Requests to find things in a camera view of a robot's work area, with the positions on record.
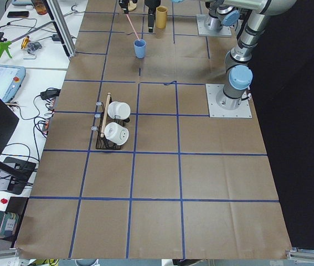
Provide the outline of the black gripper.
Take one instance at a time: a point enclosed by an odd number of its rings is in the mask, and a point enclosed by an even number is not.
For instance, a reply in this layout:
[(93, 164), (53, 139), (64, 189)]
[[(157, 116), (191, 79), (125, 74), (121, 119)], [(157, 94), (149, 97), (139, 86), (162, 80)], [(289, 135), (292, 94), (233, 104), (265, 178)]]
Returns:
[(153, 33), (156, 8), (159, 7), (159, 0), (145, 0), (145, 5), (148, 7), (148, 32)]
[(129, 0), (118, 0), (118, 4), (120, 5), (121, 9), (123, 9), (124, 13), (129, 13), (128, 10), (128, 4), (129, 4)]

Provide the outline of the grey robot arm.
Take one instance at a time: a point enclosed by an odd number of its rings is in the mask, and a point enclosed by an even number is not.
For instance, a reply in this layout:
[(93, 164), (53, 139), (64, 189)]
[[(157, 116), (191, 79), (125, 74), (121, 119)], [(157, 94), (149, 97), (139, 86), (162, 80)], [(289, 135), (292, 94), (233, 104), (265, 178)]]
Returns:
[[(205, 6), (209, 10), (209, 16), (219, 19), (221, 25), (228, 27), (238, 21), (240, 12), (235, 7), (222, 5), (223, 1), (205, 2)], [(144, 1), (144, 3), (148, 8), (148, 28), (152, 30), (156, 20), (156, 10), (161, 5), (161, 1)]]
[(215, 15), (220, 24), (235, 24), (240, 17), (241, 9), (248, 9), (249, 16), (243, 22), (237, 45), (225, 57), (227, 82), (216, 95), (217, 104), (225, 110), (235, 110), (244, 100), (242, 95), (253, 79), (248, 68), (252, 51), (257, 46), (260, 36), (271, 16), (285, 13), (295, 1), (206, 1), (210, 15)]

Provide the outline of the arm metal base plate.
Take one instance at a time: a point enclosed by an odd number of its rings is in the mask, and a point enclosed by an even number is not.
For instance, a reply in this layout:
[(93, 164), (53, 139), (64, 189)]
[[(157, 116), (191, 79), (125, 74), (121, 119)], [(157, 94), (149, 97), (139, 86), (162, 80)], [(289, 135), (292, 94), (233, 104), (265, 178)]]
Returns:
[(221, 25), (218, 18), (207, 14), (198, 14), (196, 16), (198, 35), (202, 37), (224, 37), (232, 36), (230, 27)]
[(242, 118), (251, 119), (252, 113), (248, 100), (243, 100), (246, 93), (239, 99), (230, 99), (223, 92), (224, 84), (206, 84), (206, 95), (209, 116), (211, 118)]

